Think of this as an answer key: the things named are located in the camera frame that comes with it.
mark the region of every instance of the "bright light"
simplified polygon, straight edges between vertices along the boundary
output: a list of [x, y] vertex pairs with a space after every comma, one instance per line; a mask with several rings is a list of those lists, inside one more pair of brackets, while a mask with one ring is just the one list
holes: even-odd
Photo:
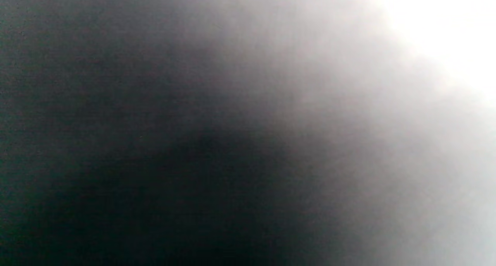
[[378, 0], [411, 52], [496, 98], [496, 0]]

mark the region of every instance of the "lens flare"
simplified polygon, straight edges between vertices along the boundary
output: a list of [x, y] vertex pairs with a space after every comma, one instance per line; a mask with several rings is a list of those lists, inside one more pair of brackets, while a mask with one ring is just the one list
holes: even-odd
[[377, 0], [415, 55], [496, 104], [496, 0]]

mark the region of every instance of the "gray surface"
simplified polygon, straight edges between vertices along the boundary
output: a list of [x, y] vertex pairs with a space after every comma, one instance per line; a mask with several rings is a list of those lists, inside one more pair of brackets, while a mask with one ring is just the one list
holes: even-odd
[[[371, 0], [1, 3], [9, 253], [60, 259], [38, 261], [48, 265], [99, 264], [83, 259], [102, 250], [129, 264], [496, 263], [491, 99], [413, 57]], [[204, 136], [219, 142], [202, 148]], [[197, 164], [209, 151], [220, 154]], [[125, 176], [103, 201], [127, 223], [76, 251], [64, 232], [105, 227], [81, 208], [91, 201], [76, 202], [98, 195], [87, 184], [107, 188], [106, 170]], [[152, 211], [175, 223], [126, 214], [129, 193], [139, 211], [149, 194], [162, 199]], [[68, 220], [64, 205], [90, 223]], [[66, 231], [50, 235], [57, 224]]]

